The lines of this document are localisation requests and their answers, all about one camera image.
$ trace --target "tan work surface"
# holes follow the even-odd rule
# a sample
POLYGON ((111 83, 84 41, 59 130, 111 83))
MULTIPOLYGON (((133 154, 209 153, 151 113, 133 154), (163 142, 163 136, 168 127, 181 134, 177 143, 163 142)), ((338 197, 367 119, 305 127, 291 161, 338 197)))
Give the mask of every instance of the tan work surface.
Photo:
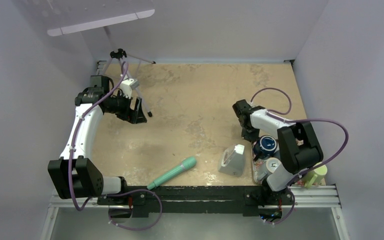
MULTIPOLYGON (((129 68, 133 75, 135 68, 129 68)), ((120 67, 112 64, 107 74, 119 76, 120 67)), ((249 101, 261 88, 275 87, 292 99, 287 118, 306 117, 290 64, 147 64, 139 68, 137 78, 153 117, 143 109, 148 122, 133 125, 104 114, 92 153, 104 176, 123 176, 128 185, 146 186, 190 156, 196 157, 196 166, 165 185, 253 185, 251 144, 241 138, 232 105, 249 101), (223 151, 235 144, 245 145, 240 177, 217 171, 223 151)), ((273 90, 260 93, 254 103, 288 109, 288 100, 273 90)))

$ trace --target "yellow cup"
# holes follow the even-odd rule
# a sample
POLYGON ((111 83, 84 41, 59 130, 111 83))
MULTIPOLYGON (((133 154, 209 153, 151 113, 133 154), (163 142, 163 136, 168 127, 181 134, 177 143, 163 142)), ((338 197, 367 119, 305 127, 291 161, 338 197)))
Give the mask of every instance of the yellow cup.
POLYGON ((312 171, 309 171, 303 178, 302 182, 304 183, 305 188, 310 188, 312 185, 320 185, 322 179, 328 173, 328 167, 326 165, 320 166, 312 171))

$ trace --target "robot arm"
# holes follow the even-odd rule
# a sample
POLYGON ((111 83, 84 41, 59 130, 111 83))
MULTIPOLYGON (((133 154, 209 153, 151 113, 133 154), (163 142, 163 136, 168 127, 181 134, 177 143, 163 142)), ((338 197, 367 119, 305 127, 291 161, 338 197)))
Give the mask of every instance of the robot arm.
POLYGON ((92 147, 98 129, 99 122, 105 113, 115 114, 119 119, 131 124, 146 123, 147 119, 142 111, 142 99, 136 98, 135 108, 131 109, 132 89, 139 84, 135 79, 125 79, 121 82, 117 95, 106 98, 101 104, 95 106, 82 121, 75 140, 73 153, 73 168, 68 169, 71 142, 76 133, 76 126, 82 115, 93 104, 99 101, 110 91, 111 79, 102 75, 94 75, 90 78, 91 87, 80 92, 75 98, 75 118, 70 137, 58 160, 52 160, 48 164, 48 172, 52 182, 62 199, 71 198, 68 171, 72 171, 73 189, 77 198, 99 197, 106 194, 120 193, 125 186, 122 177, 103 176, 90 160, 92 147))
POLYGON ((284 190, 301 170, 323 159, 322 148, 310 122, 295 123, 280 116, 273 118, 267 109, 252 107, 246 100, 237 101, 232 107, 242 127, 243 139, 253 143, 263 130, 278 140, 282 164, 262 183, 263 187, 269 187, 269 192, 284 190))

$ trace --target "green handle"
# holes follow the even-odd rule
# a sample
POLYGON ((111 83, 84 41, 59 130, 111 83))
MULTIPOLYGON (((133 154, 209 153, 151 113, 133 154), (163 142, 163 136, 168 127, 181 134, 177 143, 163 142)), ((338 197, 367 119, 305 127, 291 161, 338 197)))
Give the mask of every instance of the green handle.
POLYGON ((155 179, 146 188, 148 190, 156 188, 156 187, 160 186, 161 184, 167 182, 168 180, 173 179, 177 175, 179 175, 183 172, 186 172, 187 170, 193 168, 196 164, 197 164, 197 160, 195 159, 195 157, 190 156, 190 157, 186 158, 185 160, 181 161, 180 165, 173 167, 168 172, 164 173, 163 175, 161 175, 160 177, 155 179))
POLYGON ((304 187, 310 188, 313 185, 313 183, 316 181, 317 177, 318 177, 318 175, 314 173, 312 175, 311 179, 308 180, 307 182, 305 182, 304 187))

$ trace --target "white wall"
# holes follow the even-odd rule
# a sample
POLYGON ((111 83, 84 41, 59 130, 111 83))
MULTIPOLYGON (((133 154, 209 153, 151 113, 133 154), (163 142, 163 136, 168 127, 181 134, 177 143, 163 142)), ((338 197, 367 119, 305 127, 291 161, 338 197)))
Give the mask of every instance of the white wall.
MULTIPOLYGON (((328 0, 154 0, 151 17, 110 27, 128 53, 157 62, 295 59, 328 0)), ((111 51, 103 29, 83 33, 92 55, 111 51)))
MULTIPOLYGON (((330 0, 294 69, 307 115, 349 130, 328 182, 337 184, 351 239, 384 239, 384 1, 330 0)), ((316 131, 333 154, 343 134, 316 131)))
POLYGON ((34 32, 0 0, 0 239, 38 239, 53 189, 49 160, 70 134, 94 61, 80 34, 34 32))

